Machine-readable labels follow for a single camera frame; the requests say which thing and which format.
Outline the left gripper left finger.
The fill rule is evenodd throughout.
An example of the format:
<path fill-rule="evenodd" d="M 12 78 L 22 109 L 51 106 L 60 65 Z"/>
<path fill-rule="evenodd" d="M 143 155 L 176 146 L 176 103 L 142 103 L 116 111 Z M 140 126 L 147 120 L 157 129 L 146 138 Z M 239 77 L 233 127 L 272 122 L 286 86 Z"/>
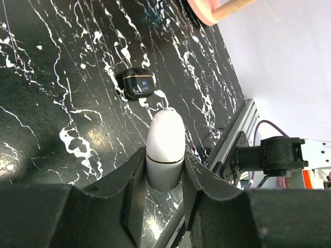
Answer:
<path fill-rule="evenodd" d="M 1 247 L 139 247 L 146 149 L 100 180 L 1 187 Z"/>

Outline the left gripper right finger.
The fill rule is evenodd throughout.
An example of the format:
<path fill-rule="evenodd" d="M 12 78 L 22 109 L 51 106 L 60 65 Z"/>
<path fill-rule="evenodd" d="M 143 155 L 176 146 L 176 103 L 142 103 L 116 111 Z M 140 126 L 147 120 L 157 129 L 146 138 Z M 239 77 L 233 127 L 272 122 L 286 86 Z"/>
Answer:
<path fill-rule="evenodd" d="M 242 191 L 189 149 L 182 187 L 193 247 L 330 247 L 330 191 Z"/>

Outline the white earbud case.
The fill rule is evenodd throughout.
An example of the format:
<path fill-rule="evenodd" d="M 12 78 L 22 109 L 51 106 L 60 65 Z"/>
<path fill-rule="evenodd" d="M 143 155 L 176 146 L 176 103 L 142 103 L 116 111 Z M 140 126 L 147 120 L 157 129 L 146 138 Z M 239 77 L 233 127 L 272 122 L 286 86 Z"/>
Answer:
<path fill-rule="evenodd" d="M 179 184 L 185 156 L 185 126 L 180 114 L 162 110 L 155 114 L 146 143 L 146 169 L 149 186 L 167 192 Z"/>

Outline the black earbud charging case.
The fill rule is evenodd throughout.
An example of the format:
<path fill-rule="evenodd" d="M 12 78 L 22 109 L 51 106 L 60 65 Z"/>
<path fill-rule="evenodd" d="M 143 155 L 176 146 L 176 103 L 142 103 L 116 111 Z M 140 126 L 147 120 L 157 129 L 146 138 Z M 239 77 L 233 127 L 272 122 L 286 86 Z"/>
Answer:
<path fill-rule="evenodd" d="M 144 68 L 130 68 L 123 73 L 126 95 L 131 99 L 147 98 L 155 91 L 153 74 Z"/>

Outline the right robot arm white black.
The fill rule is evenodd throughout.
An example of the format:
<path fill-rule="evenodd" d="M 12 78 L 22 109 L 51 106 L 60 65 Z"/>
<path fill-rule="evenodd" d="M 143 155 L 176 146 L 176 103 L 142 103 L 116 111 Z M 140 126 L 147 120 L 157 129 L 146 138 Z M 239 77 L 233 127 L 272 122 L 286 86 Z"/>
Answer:
<path fill-rule="evenodd" d="M 264 177 L 255 185 L 260 188 L 269 178 L 288 178 L 296 171 L 330 169 L 330 141 L 299 137 L 275 136 L 249 146 L 241 132 L 216 174 L 237 186 L 246 172 L 262 172 Z"/>

